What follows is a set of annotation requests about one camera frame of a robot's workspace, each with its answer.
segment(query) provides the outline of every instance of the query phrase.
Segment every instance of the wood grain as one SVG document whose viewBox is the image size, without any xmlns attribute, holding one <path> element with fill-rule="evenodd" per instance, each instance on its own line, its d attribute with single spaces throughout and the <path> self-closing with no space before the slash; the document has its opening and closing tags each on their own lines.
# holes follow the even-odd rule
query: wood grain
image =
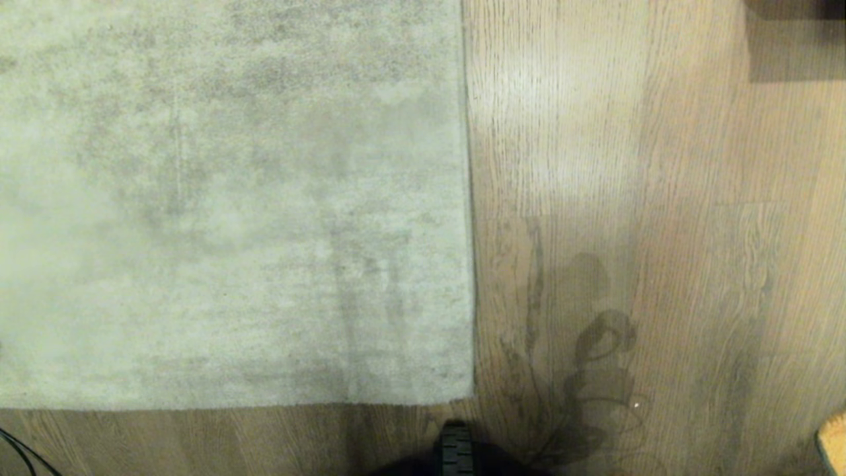
<svg viewBox="0 0 846 476">
<path fill-rule="evenodd" d="M 818 473 L 814 428 L 846 402 L 840 46 L 741 0 L 464 15 L 475 398 L 0 426 L 79 475 L 363 474 L 447 418 L 563 473 Z M 790 35 L 806 60 L 773 63 Z"/>
</svg>

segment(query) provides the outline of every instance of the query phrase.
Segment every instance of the yellow object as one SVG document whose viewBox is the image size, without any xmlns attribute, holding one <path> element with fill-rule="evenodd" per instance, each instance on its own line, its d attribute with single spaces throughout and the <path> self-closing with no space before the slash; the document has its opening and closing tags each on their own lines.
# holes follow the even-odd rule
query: yellow object
<svg viewBox="0 0 846 476">
<path fill-rule="evenodd" d="M 832 474 L 846 476 L 846 412 L 829 418 L 817 432 L 816 441 Z"/>
</svg>

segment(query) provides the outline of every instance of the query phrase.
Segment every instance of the black cable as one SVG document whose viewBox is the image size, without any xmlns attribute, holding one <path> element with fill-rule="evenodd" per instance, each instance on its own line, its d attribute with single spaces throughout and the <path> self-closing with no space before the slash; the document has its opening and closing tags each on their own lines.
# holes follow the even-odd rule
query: black cable
<svg viewBox="0 0 846 476">
<path fill-rule="evenodd" d="M 0 428 L 0 437 L 2 437 L 4 440 L 6 440 L 6 442 L 9 443 L 10 446 L 12 446 L 12 449 L 14 449 L 20 455 L 20 458 L 22 460 L 24 460 L 26 467 L 30 470 L 30 476 L 36 476 L 37 473 L 36 473 L 36 469 L 32 466 L 32 462 L 26 456 L 26 453 L 30 453 L 32 455 L 32 457 L 35 458 L 36 461 L 41 463 L 41 465 L 43 465 L 44 468 L 46 468 L 47 471 L 49 471 L 50 474 L 52 474 L 52 476 L 62 476 L 62 474 L 56 468 L 54 468 L 49 462 L 47 462 L 47 460 L 42 458 L 41 455 L 36 453 L 35 450 L 28 447 L 23 441 L 18 440 L 17 438 L 12 436 L 5 429 Z"/>
</svg>

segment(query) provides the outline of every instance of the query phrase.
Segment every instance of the gray rug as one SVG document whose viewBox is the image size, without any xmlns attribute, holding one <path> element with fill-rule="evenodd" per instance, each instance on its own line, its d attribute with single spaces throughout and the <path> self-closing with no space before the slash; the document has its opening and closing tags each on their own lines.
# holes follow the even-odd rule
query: gray rug
<svg viewBox="0 0 846 476">
<path fill-rule="evenodd" d="M 0 2 L 0 407 L 469 396 L 460 24 Z"/>
</svg>

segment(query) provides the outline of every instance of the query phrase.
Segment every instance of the wooden floor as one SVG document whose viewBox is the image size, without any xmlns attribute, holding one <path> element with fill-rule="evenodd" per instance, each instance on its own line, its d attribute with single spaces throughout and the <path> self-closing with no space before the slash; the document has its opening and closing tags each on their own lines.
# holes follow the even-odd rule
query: wooden floor
<svg viewBox="0 0 846 476">
<path fill-rule="evenodd" d="M 466 0 L 476 398 L 0 426 L 68 475 L 363 474 L 456 417 L 564 474 L 820 473 L 846 402 L 846 26 L 771 6 Z"/>
</svg>

